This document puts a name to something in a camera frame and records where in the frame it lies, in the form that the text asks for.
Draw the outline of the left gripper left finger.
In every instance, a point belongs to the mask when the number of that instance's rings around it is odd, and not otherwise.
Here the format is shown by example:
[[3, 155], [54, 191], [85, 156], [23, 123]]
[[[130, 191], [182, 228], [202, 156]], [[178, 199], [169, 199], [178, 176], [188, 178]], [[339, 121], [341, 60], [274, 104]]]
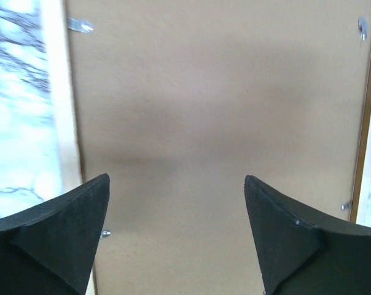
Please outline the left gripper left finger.
[[101, 238], [110, 178], [0, 219], [0, 295], [85, 294]]

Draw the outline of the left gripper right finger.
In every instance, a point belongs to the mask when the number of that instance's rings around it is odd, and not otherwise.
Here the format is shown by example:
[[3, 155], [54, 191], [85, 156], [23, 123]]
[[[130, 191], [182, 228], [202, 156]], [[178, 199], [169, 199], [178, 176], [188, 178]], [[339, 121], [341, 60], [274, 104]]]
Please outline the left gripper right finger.
[[371, 295], [371, 227], [248, 175], [244, 197], [266, 294]]

